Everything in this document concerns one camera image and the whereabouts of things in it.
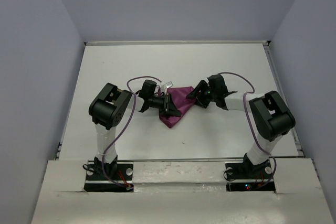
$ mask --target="purple cable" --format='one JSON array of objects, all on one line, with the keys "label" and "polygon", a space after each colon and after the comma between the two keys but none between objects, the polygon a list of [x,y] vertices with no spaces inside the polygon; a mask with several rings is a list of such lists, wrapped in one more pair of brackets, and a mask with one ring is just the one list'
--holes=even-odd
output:
[{"label": "purple cable", "polygon": [[131,120],[132,120],[132,117],[133,117],[133,114],[135,112],[135,106],[137,104],[137,95],[132,91],[131,87],[130,87],[130,82],[131,81],[134,81],[134,80],[138,80],[138,79],[142,79],[142,78],[152,78],[154,80],[157,80],[159,82],[161,82],[160,79],[156,78],[156,77],[153,77],[153,76],[140,76],[140,77],[135,77],[135,78],[132,78],[130,79],[128,82],[127,82],[127,88],[132,92],[133,94],[133,98],[134,98],[134,103],[133,103],[133,108],[132,108],[132,112],[131,112],[131,115],[130,117],[128,118],[128,121],[126,123],[126,125],[124,126],[124,128],[121,130],[121,132],[119,133],[119,135],[112,141],[112,143],[109,144],[109,146],[106,147],[106,149],[104,150],[103,154],[102,154],[102,158],[101,158],[101,168],[102,168],[102,171],[103,171],[103,174],[105,176],[105,178],[109,181],[111,181],[112,183],[114,183],[115,185],[117,186],[120,186],[120,187],[125,187],[125,185],[121,184],[121,183],[118,183],[116,181],[114,181],[112,178],[110,178],[107,174],[106,174],[106,171],[105,171],[105,168],[104,168],[104,160],[105,160],[105,155],[106,155],[106,152],[109,150],[109,148],[111,148],[111,146],[121,137],[121,135],[124,133],[124,131],[126,130],[126,128],[128,127],[128,125],[130,124]]},{"label": "purple cable", "polygon": [[259,144],[258,142],[258,139],[257,139],[257,136],[256,136],[256,133],[254,132],[254,129],[253,129],[253,125],[251,123],[251,119],[250,119],[250,116],[248,115],[248,111],[247,111],[247,104],[246,104],[246,95],[249,93],[249,94],[253,94],[255,92],[255,88],[254,86],[252,85],[252,83],[250,81],[248,81],[245,77],[237,74],[237,73],[232,73],[232,72],[221,72],[219,74],[232,74],[234,76],[238,76],[240,78],[242,78],[243,80],[245,80],[252,88],[252,91],[249,91],[249,92],[245,92],[244,95],[243,95],[243,104],[244,104],[244,111],[245,111],[245,115],[246,115],[246,119],[247,119],[247,122],[248,122],[248,125],[250,127],[250,130],[251,130],[251,133],[252,133],[252,136],[253,136],[253,139],[254,139],[254,142],[256,143],[257,147],[263,152],[265,153],[266,155],[270,156],[273,160],[274,160],[274,170],[272,172],[272,175],[271,177],[266,181],[266,183],[264,183],[262,186],[258,187],[258,189],[266,186],[268,183],[270,183],[270,181],[273,179],[274,177],[274,174],[275,174],[275,171],[277,170],[277,161],[276,159],[271,156],[271,154],[267,151],[265,151]]}]

